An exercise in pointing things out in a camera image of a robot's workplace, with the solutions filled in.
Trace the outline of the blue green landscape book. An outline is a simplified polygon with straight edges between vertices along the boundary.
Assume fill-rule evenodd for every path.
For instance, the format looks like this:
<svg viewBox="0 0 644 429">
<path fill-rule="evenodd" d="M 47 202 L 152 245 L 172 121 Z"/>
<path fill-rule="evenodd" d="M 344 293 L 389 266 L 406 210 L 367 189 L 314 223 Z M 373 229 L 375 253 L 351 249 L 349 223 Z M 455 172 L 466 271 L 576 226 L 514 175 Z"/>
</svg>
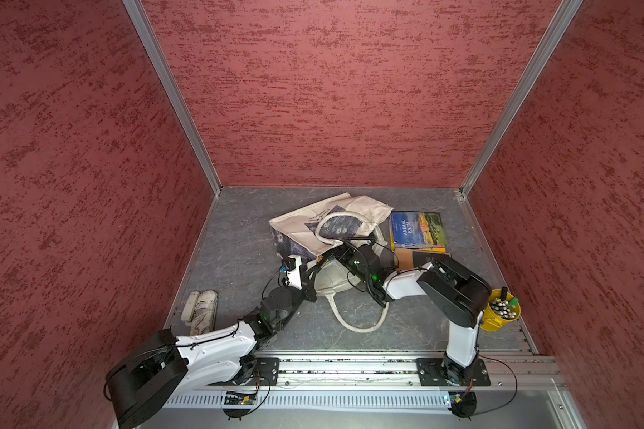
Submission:
<svg viewBox="0 0 644 429">
<path fill-rule="evenodd" d="M 438 212 L 394 211 L 390 216 L 393 246 L 447 246 L 447 234 Z"/>
</svg>

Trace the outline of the cream canvas tote bag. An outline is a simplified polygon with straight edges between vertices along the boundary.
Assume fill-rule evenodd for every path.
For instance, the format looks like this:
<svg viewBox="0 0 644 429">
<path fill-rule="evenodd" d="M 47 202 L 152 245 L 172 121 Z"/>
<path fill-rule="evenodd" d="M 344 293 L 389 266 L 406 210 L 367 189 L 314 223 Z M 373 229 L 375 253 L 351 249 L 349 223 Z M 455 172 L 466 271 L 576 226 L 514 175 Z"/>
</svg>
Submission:
<svg viewBox="0 0 644 429">
<path fill-rule="evenodd" d="M 374 198 L 353 197 L 346 192 L 268 221 L 277 254 L 282 259 L 291 255 L 302 258 L 302 264 L 307 265 L 314 282 L 317 298 L 326 299 L 340 325 L 351 332 L 376 332 L 386 320 L 388 308 L 382 308 L 379 321 L 371 327 L 357 327 L 343 319 L 336 305 L 336 295 L 355 288 L 347 280 L 347 269 L 337 260 L 337 248 L 344 240 L 356 246 L 377 241 L 390 248 L 380 225 L 392 211 L 392 207 Z"/>
</svg>

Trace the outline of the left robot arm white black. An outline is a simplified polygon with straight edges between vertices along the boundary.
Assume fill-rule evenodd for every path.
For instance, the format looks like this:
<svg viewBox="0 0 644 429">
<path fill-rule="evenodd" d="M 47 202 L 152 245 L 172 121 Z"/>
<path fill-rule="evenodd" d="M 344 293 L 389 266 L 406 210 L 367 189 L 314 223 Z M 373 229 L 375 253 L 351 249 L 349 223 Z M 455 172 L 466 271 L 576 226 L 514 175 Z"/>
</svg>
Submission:
<svg viewBox="0 0 644 429">
<path fill-rule="evenodd" d="M 135 428 L 175 396 L 211 384 L 243 384 L 255 376 L 261 350 L 286 328 L 302 302 L 317 299 L 318 268 L 306 264 L 287 273 L 247 316 L 207 334 L 176 336 L 167 328 L 108 371 L 104 396 L 120 428 Z"/>
</svg>

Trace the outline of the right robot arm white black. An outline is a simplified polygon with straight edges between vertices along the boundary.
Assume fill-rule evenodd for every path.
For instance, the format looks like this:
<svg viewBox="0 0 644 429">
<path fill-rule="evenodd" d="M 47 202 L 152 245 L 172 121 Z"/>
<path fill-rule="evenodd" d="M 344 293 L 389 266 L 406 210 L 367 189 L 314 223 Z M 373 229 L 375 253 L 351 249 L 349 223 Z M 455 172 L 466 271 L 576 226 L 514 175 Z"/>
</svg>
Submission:
<svg viewBox="0 0 644 429">
<path fill-rule="evenodd" d="M 337 260 L 383 309 L 410 297 L 426 297 L 436 305 L 449 322 L 441 377 L 452 385 L 468 384 L 475 376 L 479 326 L 492 293 L 488 283 L 447 254 L 432 254 L 422 266 L 391 271 L 370 244 L 344 240 L 339 248 L 343 252 Z"/>
</svg>

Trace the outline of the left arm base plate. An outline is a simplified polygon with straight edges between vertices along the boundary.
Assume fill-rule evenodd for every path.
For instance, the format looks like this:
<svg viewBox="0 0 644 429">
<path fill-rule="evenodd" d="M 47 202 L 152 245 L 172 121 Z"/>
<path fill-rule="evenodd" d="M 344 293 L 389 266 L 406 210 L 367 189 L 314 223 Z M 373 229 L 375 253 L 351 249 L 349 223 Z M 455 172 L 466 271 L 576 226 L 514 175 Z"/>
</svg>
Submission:
<svg viewBox="0 0 644 429">
<path fill-rule="evenodd" d="M 280 359 L 278 357 L 249 357 L 242 360 L 242 368 L 227 382 L 211 386 L 276 386 Z"/>
</svg>

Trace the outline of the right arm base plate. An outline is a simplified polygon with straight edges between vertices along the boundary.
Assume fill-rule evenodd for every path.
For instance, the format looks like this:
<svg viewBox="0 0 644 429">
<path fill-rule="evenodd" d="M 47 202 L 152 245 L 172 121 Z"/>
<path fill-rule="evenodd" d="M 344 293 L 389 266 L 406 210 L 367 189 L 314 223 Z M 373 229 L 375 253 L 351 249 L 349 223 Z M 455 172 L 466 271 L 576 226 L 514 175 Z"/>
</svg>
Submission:
<svg viewBox="0 0 644 429">
<path fill-rule="evenodd" d="M 470 366 L 460 366 L 448 357 L 416 360 L 422 387 L 489 387 L 491 381 L 484 360 L 475 357 Z"/>
</svg>

